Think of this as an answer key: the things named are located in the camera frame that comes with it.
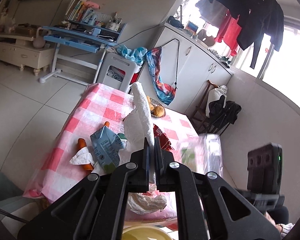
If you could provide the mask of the red hanging garment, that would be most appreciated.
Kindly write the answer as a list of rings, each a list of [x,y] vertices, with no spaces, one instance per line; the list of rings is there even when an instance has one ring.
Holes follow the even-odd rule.
[[[238,25],[238,19],[234,19],[230,14],[226,15],[221,23],[215,41],[222,41],[230,48],[230,55],[236,56],[238,50],[237,37],[242,28]]]

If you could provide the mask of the yellow mango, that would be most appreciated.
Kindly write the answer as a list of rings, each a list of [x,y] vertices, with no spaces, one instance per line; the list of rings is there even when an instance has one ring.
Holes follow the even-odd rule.
[[[149,104],[150,111],[153,111],[154,110],[154,105],[151,103],[151,98],[149,96],[147,96],[147,101],[148,101],[148,104]]]
[[[153,114],[157,117],[162,117],[165,114],[165,109],[161,105],[154,107]]]

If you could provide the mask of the black jacket on chair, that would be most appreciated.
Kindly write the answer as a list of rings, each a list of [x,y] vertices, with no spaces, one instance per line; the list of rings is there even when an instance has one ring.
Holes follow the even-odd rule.
[[[238,114],[242,110],[242,107],[234,101],[226,101],[224,95],[218,100],[211,101],[207,104],[209,110],[209,121],[205,133],[221,134],[229,127],[233,125]]]

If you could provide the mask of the blue study desk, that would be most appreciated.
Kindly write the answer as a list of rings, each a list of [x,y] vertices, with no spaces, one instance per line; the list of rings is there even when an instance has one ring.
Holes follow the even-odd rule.
[[[83,67],[93,69],[95,71],[93,83],[96,82],[101,64],[106,54],[106,50],[111,47],[117,46],[117,42],[120,39],[122,32],[125,28],[125,24],[119,25],[117,31],[98,27],[96,25],[90,25],[82,22],[71,21],[71,27],[83,28],[84,31],[78,31],[74,28],[52,27],[43,26],[42,29],[48,31],[48,34],[44,36],[44,40],[50,43],[54,43],[55,53],[50,66],[50,73],[40,77],[39,83],[43,84],[51,77],[60,77],[62,79],[87,86],[88,83],[68,77],[62,74],[62,70],[56,67],[58,60],[72,62]],[[61,46],[67,46],[84,51],[89,54],[96,54],[102,51],[101,58],[98,64],[90,63],[84,60],[80,60],[77,56],[66,56],[59,52]]]

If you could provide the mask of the yellow mango left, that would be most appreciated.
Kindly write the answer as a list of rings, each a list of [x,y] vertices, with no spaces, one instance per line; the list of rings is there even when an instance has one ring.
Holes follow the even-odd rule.
[[[153,111],[154,110],[154,105],[151,103],[151,98],[149,96],[147,96],[147,101],[148,101],[148,104],[149,104],[150,111]]]

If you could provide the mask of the row of books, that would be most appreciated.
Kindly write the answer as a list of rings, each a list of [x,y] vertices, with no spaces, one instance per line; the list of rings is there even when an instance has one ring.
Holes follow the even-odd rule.
[[[67,7],[64,20],[79,22],[82,20],[87,9],[87,0],[71,0]]]

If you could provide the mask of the red white checkered tablecloth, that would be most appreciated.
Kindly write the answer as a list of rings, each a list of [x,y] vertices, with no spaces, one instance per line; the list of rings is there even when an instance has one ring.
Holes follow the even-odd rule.
[[[136,95],[103,84],[88,86],[24,196],[54,202],[88,172],[105,175],[128,162],[145,139],[152,144],[159,138],[162,149],[195,172],[223,173],[219,136],[198,135],[187,116],[170,109],[151,117],[141,86],[133,90]]]

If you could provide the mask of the white wall cabinet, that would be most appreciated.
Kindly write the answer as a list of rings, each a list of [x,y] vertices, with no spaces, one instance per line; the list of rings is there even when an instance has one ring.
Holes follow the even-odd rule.
[[[160,77],[173,85],[177,80],[174,100],[168,109],[191,115],[202,98],[207,80],[218,86],[227,85],[232,77],[226,68],[204,46],[168,23],[160,25],[151,47],[162,46]]]

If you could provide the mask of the red snack bag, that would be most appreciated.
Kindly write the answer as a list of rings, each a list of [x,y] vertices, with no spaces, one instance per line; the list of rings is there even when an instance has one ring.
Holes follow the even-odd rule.
[[[159,138],[160,147],[162,150],[174,150],[168,136],[156,124],[153,125],[153,133],[155,138]]]

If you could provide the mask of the white tissue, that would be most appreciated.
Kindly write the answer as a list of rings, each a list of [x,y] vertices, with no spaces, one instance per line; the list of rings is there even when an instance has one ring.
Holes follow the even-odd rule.
[[[127,200],[127,209],[137,215],[145,215],[162,211],[167,205],[165,196],[145,195],[142,193],[129,193]]]

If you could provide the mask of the yellow plastic basin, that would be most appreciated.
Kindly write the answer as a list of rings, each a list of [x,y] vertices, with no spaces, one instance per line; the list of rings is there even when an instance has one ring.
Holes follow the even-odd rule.
[[[121,236],[122,240],[172,240],[166,232],[155,226],[131,226],[125,228]]]

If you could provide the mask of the blue milk carton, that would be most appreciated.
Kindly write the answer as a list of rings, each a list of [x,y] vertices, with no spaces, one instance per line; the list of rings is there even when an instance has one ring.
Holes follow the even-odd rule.
[[[94,155],[106,174],[119,166],[119,151],[126,148],[127,139],[123,133],[115,133],[103,126],[90,136]]]

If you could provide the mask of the long white paper wrapper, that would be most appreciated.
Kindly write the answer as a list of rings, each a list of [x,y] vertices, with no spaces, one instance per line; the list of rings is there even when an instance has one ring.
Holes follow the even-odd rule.
[[[144,139],[147,139],[150,148],[149,182],[155,183],[154,125],[149,102],[140,82],[132,84],[131,92],[135,107],[123,121],[124,134],[127,138],[127,148],[131,151],[143,149]]]

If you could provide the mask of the black hanging clothes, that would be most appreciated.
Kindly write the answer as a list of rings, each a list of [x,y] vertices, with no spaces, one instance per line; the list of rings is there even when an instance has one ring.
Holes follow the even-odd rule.
[[[207,23],[217,27],[230,14],[242,28],[237,37],[238,48],[254,47],[250,68],[255,68],[264,35],[279,51],[283,41],[284,14],[276,0],[200,0],[196,3]]]

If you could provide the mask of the dark wooden folding chair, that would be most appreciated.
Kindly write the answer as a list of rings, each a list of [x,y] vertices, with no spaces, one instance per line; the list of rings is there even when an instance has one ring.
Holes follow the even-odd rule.
[[[219,88],[219,86],[210,80],[207,80],[204,94],[190,115],[190,122],[198,134],[203,133],[210,122],[209,117],[206,116],[206,103],[210,90],[214,88]]]

